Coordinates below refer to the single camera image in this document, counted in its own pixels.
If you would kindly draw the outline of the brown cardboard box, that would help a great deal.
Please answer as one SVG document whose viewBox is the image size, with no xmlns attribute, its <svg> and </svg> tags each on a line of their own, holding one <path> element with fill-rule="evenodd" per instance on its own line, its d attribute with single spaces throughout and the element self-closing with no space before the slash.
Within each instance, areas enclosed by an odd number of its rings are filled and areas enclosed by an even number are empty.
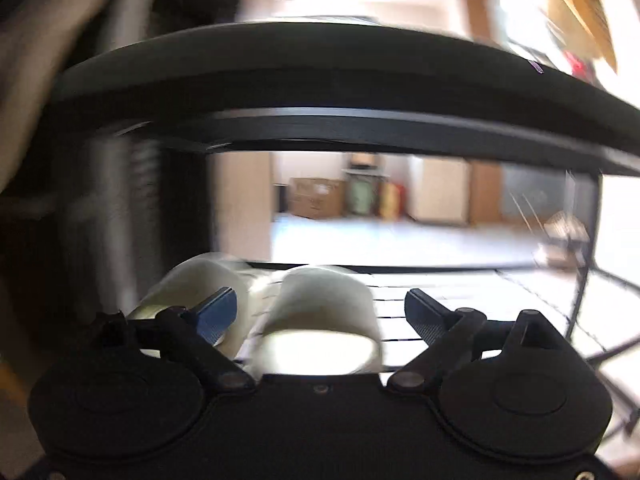
<svg viewBox="0 0 640 480">
<path fill-rule="evenodd" d="M 288 211 L 307 219 L 340 218 L 345 182 L 322 178 L 294 178 L 288 185 Z"/>
</svg>

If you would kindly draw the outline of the black metal shoe rack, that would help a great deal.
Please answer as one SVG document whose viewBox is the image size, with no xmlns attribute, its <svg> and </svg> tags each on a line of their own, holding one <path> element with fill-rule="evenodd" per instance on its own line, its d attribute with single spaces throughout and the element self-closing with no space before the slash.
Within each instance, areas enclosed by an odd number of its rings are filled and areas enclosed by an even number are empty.
<svg viewBox="0 0 640 480">
<path fill-rule="evenodd" d="M 126 472 L 281 451 L 384 464 L 412 453 L 533 476 L 594 462 L 613 414 L 575 312 L 539 307 L 510 271 L 586 284 L 602 188 L 639 174 L 639 112 L 570 75 L 484 44 L 340 23 L 201 27 L 80 63 L 46 109 L 70 166 L 155 148 L 130 187 L 144 289 L 94 308 L 32 387 L 44 449 Z M 288 211 L 294 178 L 345 182 L 343 215 Z M 337 266 L 370 289 L 378 374 L 264 375 L 250 352 L 283 275 Z M 238 300 L 214 346 L 186 314 Z M 428 346 L 405 318 L 418 288 L 461 315 Z"/>
</svg>

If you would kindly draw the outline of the yellow cartoon tote bag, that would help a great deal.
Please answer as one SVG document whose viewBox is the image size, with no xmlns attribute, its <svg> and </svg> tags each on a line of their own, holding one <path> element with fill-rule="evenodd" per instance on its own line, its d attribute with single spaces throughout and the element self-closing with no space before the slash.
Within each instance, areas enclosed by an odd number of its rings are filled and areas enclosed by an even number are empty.
<svg viewBox="0 0 640 480">
<path fill-rule="evenodd" d="M 602 0 L 547 0 L 547 16 L 564 49 L 583 61 L 605 60 L 617 72 Z"/>
</svg>

